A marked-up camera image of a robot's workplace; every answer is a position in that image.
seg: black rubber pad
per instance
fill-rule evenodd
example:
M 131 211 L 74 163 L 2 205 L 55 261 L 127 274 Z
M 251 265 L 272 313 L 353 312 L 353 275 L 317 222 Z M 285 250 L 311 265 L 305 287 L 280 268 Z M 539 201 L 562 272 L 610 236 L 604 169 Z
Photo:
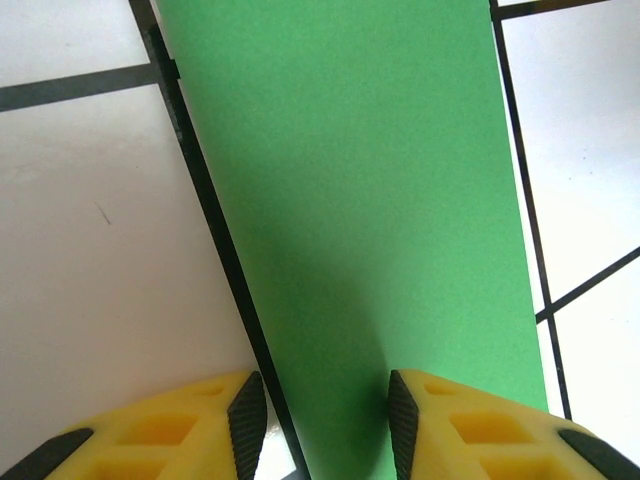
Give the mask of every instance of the black rubber pad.
M 400 372 L 389 378 L 389 428 L 398 480 L 411 478 L 413 455 L 418 437 L 418 405 L 413 400 Z
M 53 437 L 7 470 L 0 480 L 44 480 L 91 435 L 90 428 L 80 428 Z
M 558 435 L 608 480 L 640 480 L 640 468 L 607 442 L 570 428 Z
M 260 373 L 249 376 L 227 413 L 238 480 L 251 480 L 267 431 L 267 402 Z

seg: yellow robot part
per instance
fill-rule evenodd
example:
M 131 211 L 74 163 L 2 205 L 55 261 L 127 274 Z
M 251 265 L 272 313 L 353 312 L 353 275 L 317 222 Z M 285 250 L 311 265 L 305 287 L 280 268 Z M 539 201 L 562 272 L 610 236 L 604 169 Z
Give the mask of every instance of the yellow robot part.
M 249 480 L 266 425 L 260 374 L 224 375 L 82 422 L 0 479 Z
M 575 423 L 417 370 L 394 370 L 389 424 L 399 480 L 637 479 Z

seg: black grout line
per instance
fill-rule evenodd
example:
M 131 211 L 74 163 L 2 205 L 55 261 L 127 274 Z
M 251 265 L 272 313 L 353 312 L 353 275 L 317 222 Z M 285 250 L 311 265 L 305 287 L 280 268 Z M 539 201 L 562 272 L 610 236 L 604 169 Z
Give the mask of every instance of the black grout line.
M 605 1 L 610 0 L 537 0 L 504 6 L 492 3 L 491 17 L 495 22 Z M 155 16 L 150 15 L 143 1 L 130 0 L 129 3 L 141 32 L 147 31 L 156 23 Z M 156 70 L 151 64 L 144 64 L 0 87 L 0 113 L 152 85 L 158 82 L 155 74 Z
M 150 63 L 0 88 L 0 112 L 153 85 Z
M 498 20 L 508 20 L 510 18 L 525 17 L 607 1 L 610 0 L 534 0 L 532 2 L 516 3 L 514 5 L 492 5 L 491 18 L 495 22 Z
M 178 84 L 179 77 L 175 63 L 169 58 L 149 0 L 130 0 L 130 4 L 149 58 L 152 64 L 157 65 L 157 68 L 160 69 L 160 90 L 174 124 L 185 162 L 238 306 L 240 317 L 296 465 L 295 473 L 297 476 L 295 478 L 300 480 L 308 479 L 310 478 L 309 470 L 302 454 L 291 413 L 280 385 L 231 233 L 218 202 L 215 187 L 209 175 L 209 169 Z
M 566 295 L 563 295 L 558 300 L 553 302 L 551 305 L 548 305 L 547 307 L 543 308 L 540 312 L 536 314 L 536 322 L 540 323 L 543 320 L 545 320 L 549 316 L 549 314 L 554 314 L 561 308 L 566 307 L 569 303 L 573 302 L 576 298 L 580 297 L 581 295 L 584 295 L 593 287 L 598 285 L 600 282 L 606 280 L 607 278 L 609 278 L 611 275 L 613 275 L 614 273 L 616 273 L 618 270 L 625 267 L 626 265 L 629 265 L 633 260 L 635 260 L 638 257 L 640 257 L 640 247 L 627 253 L 624 257 L 617 260 L 616 262 L 613 262 L 604 270 L 596 273 L 589 280 L 582 283 L 578 287 L 574 288 Z
M 490 8 L 497 8 L 497 0 L 489 0 Z M 538 276 L 540 277 L 540 287 L 542 289 L 542 298 L 545 308 L 551 305 L 551 292 L 549 289 L 549 280 L 547 278 L 547 269 L 544 263 L 544 254 L 542 252 L 542 239 L 538 226 L 538 216 L 536 214 L 535 203 L 533 201 L 533 190 L 531 188 L 531 178 L 529 176 L 529 167 L 527 165 L 527 156 L 524 148 L 524 138 L 520 125 L 520 116 L 518 115 L 518 107 L 516 105 L 515 89 L 513 86 L 513 78 L 509 68 L 509 57 L 507 56 L 507 46 L 504 40 L 504 32 L 502 30 L 502 22 L 500 20 L 493 21 L 493 29 L 495 33 L 496 48 L 498 50 L 498 59 L 500 61 L 500 69 L 502 71 L 502 81 L 504 83 L 505 96 L 507 97 L 507 106 L 509 107 L 509 116 L 513 129 L 513 139 L 516 145 L 516 153 L 518 157 L 518 167 L 520 169 L 520 178 L 524 192 L 525 204 L 529 216 L 529 224 L 531 227 L 531 236 L 533 238 L 533 248 L 536 255 L 536 263 L 538 266 Z M 553 350 L 553 359 L 556 364 L 556 373 L 558 376 L 558 385 L 560 386 L 560 396 L 562 398 L 562 408 L 567 419 L 571 419 L 571 406 L 569 404 L 569 395 L 567 392 L 566 379 L 564 376 L 564 367 L 562 365 L 562 355 L 560 354 L 560 344 L 558 342 L 558 330 L 553 314 L 547 317 L 549 322 L 549 334 L 551 338 L 551 348 Z

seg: tile floor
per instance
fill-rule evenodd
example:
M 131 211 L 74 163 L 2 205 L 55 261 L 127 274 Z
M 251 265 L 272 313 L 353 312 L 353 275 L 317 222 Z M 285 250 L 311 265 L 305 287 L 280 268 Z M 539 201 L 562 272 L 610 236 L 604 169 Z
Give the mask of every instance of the tile floor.
M 640 246 L 639 7 L 502 22 L 552 301 Z M 0 45 L 0 100 L 149 62 L 127 0 L 4 0 Z M 256 366 L 156 85 L 0 113 L 0 241 L 0 471 L 80 418 Z M 555 313 L 574 419 L 635 462 L 639 262 Z M 538 331 L 562 414 L 546 320 Z M 271 419 L 263 480 L 294 469 Z

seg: green strip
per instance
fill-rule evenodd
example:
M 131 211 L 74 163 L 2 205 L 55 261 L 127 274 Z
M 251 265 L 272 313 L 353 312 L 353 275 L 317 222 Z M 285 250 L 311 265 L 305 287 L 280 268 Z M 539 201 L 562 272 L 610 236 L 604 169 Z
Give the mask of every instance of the green strip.
M 418 368 L 545 408 L 486 2 L 161 0 L 314 480 Z

